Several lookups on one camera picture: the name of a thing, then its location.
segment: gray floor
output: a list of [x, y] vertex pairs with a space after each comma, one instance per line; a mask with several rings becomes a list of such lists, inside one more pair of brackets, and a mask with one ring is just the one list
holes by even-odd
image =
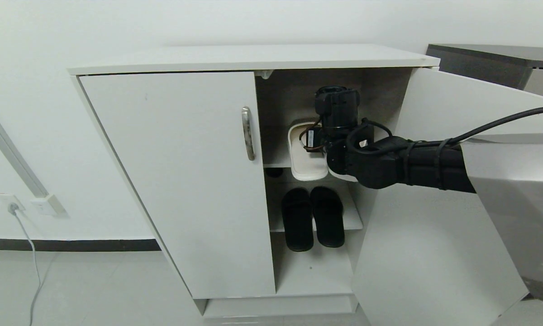
[[[260, 324], [366, 326], [361, 312], [204, 320], [161, 252], [39, 252], [46, 281], [34, 326], [161, 326]], [[0, 325], [26, 325], [37, 281], [31, 252], [0, 251]], [[520, 302], [494, 326], [543, 326], [543, 304]]]

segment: electrical outlet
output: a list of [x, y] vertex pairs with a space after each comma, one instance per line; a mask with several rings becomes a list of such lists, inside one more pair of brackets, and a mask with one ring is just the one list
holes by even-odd
[[25, 209], [20, 200], [18, 200], [18, 198], [16, 198], [16, 196], [13, 194], [4, 194], [1, 192], [0, 200], [5, 204], [6, 207], [8, 207], [11, 202], [13, 202], [19, 206], [19, 211], [23, 211]]

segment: baseboard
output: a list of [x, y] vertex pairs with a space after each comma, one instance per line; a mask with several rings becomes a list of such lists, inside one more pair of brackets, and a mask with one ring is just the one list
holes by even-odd
[[[143, 240], [33, 240], [37, 251], [160, 251], [155, 239]], [[0, 250], [32, 250], [27, 240], [0, 239]]]

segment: white cabinet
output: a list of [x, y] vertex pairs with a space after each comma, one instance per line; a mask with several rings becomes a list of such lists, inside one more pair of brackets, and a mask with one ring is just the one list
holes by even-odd
[[[69, 72], [203, 316], [353, 313], [360, 303], [373, 326], [489, 325], [526, 289], [476, 196], [290, 176], [287, 127], [315, 117], [321, 86], [358, 89], [361, 117], [412, 139], [543, 106], [543, 97], [429, 68], [438, 63], [377, 45], [210, 46]], [[543, 131], [542, 117], [527, 120], [495, 132]], [[281, 198], [317, 185], [340, 194], [346, 244], [292, 252]]]

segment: black slipper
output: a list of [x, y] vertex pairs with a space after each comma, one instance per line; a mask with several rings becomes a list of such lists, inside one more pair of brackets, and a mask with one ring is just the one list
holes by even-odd
[[314, 246], [311, 225], [311, 202], [307, 190], [295, 188], [281, 200], [286, 244], [292, 251], [306, 251]]
[[338, 248], [344, 244], [344, 207], [338, 194], [326, 187], [316, 187], [310, 194], [318, 241]]

